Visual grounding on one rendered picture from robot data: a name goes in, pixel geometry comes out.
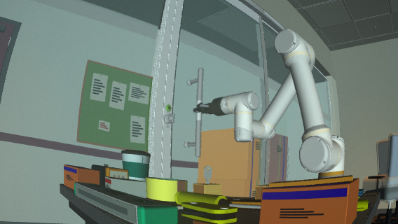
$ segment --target desk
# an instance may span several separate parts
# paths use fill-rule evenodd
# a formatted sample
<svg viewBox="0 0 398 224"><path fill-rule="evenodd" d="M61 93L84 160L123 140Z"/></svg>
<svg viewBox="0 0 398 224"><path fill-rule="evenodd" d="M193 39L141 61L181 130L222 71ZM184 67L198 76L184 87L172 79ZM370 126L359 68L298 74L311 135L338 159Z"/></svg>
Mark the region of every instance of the desk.
<svg viewBox="0 0 398 224"><path fill-rule="evenodd" d="M78 198L71 188L63 184L60 184L60 192L61 195L68 199L69 207L76 212L86 224L134 224ZM236 201L236 198L227 198L228 200ZM245 202L250 200L252 199L242 199L242 201ZM359 200L368 200L369 207L366 211L358 211L357 217L352 224L371 224L380 202L380 193L365 193ZM260 209L238 209L236 216L238 218L236 224L258 224L260 221ZM181 216L179 213L178 224L193 224L193 221L190 218Z"/></svg>

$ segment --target blue stripe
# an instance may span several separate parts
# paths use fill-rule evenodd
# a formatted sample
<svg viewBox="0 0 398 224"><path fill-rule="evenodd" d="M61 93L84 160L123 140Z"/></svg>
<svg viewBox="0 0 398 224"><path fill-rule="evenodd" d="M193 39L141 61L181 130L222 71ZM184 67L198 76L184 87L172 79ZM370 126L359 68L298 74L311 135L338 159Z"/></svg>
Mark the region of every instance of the blue stripe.
<svg viewBox="0 0 398 224"><path fill-rule="evenodd" d="M283 177L284 177L284 138L285 138L285 136L283 136L283 168L282 168L282 181L283 181Z"/></svg>
<svg viewBox="0 0 398 224"><path fill-rule="evenodd" d="M254 153L254 139L252 140L252 175L250 176L250 194L249 197L252 197L252 182L253 182L253 153Z"/></svg>
<svg viewBox="0 0 398 224"><path fill-rule="evenodd" d="M70 171L70 172L73 172L73 173L77 174L77 169L73 169L71 167L65 167L64 166L64 170L67 170L67 171Z"/></svg>
<svg viewBox="0 0 398 224"><path fill-rule="evenodd" d="M299 200L330 197L347 197L347 188L293 192L263 192L263 200Z"/></svg>

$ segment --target round joint cap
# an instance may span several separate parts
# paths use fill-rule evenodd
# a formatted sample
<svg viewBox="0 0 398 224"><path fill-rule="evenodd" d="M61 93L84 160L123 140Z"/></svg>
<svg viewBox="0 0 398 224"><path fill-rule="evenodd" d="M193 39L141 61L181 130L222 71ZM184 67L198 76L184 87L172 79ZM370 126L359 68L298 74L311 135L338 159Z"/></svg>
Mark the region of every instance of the round joint cap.
<svg viewBox="0 0 398 224"><path fill-rule="evenodd" d="M281 55L286 55L296 48L299 41L300 36L296 32L286 29L276 36L275 50Z"/></svg>
<svg viewBox="0 0 398 224"><path fill-rule="evenodd" d="M330 163L329 144L319 136L307 138L300 148L300 163L308 172L323 172Z"/></svg>
<svg viewBox="0 0 398 224"><path fill-rule="evenodd" d="M243 102L247 106L247 108L255 111L259 107L259 98L255 92L244 92L242 94Z"/></svg>

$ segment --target brown box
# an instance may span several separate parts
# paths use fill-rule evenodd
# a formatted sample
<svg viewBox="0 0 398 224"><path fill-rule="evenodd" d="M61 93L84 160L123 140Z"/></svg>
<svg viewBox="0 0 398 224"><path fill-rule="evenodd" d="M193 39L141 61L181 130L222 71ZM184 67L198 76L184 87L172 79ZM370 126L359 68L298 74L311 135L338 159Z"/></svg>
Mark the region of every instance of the brown box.
<svg viewBox="0 0 398 224"><path fill-rule="evenodd" d="M269 188L269 185L260 185L256 186L256 200L261 200L261 192L263 192L264 188Z"/></svg>
<svg viewBox="0 0 398 224"><path fill-rule="evenodd" d="M260 181L261 142L235 141L233 128L202 132L198 183L206 183L204 168L212 168L210 183L222 184L222 195L254 197Z"/></svg>
<svg viewBox="0 0 398 224"><path fill-rule="evenodd" d="M278 187L270 184L262 190L260 224L351 224L357 217L358 178L344 176L276 184ZM297 218L297 211L301 211L301 218Z"/></svg>
<svg viewBox="0 0 398 224"><path fill-rule="evenodd" d="M193 192L207 195L222 195L222 184L217 183L194 183Z"/></svg>
<svg viewBox="0 0 398 224"><path fill-rule="evenodd" d="M74 189L75 182L100 184L100 172L64 164L64 185Z"/></svg>

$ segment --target yellow cylinder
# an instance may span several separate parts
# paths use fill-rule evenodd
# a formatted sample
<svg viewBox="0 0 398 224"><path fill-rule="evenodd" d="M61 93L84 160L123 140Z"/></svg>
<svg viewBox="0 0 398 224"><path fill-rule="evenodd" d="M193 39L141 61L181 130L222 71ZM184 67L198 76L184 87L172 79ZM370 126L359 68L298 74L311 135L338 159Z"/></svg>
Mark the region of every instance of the yellow cylinder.
<svg viewBox="0 0 398 224"><path fill-rule="evenodd" d="M368 200L358 201L357 211L365 211L365 210L367 210L368 209L368 204L369 204Z"/></svg>
<svg viewBox="0 0 398 224"><path fill-rule="evenodd" d="M146 197L153 200L174 202L178 180L146 177Z"/></svg>
<svg viewBox="0 0 398 224"><path fill-rule="evenodd" d="M208 204L218 204L221 199L226 199L222 195L205 195L200 193L192 193L186 191L179 191L175 194L175 202L182 204L182 202L204 202Z"/></svg>

